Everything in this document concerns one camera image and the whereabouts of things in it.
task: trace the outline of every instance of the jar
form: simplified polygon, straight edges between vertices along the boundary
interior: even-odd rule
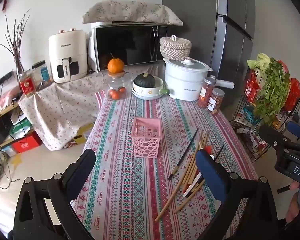
[[[44,89],[51,85],[49,72],[47,69],[46,61],[42,60],[32,65],[34,71],[34,83],[37,90]]]
[[[35,94],[36,90],[32,78],[31,68],[19,74],[19,82],[26,97],[30,97]]]
[[[216,84],[216,80],[212,77],[204,78],[204,83],[201,88],[198,106],[201,108],[207,108],[212,90]]]
[[[119,100],[131,96],[131,75],[122,71],[120,73],[108,73],[108,82],[104,86],[104,92],[108,99]]]
[[[208,103],[208,110],[211,111],[211,114],[215,115],[219,112],[223,97],[225,96],[225,93],[219,89],[214,88],[212,90],[212,94]]]

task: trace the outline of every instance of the floral microwave cover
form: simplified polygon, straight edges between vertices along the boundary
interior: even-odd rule
[[[151,22],[182,26],[174,12],[162,4],[109,0],[96,3],[82,17],[82,23]]]

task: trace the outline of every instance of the blue label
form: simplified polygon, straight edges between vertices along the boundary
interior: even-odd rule
[[[42,75],[42,78],[44,81],[47,81],[50,79],[47,67],[43,67],[41,69],[41,75]]]

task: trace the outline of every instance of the lid knob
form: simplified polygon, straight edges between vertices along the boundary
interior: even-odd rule
[[[192,62],[192,58],[190,57],[185,57],[185,60],[181,61],[181,63],[185,65],[194,65],[194,63]]]

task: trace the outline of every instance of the red label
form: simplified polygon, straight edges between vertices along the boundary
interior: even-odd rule
[[[22,88],[22,91],[24,92],[24,94],[29,94],[32,91],[34,91],[34,85],[33,85],[31,77],[28,77],[24,81],[20,82],[20,84],[21,84],[21,88]]]

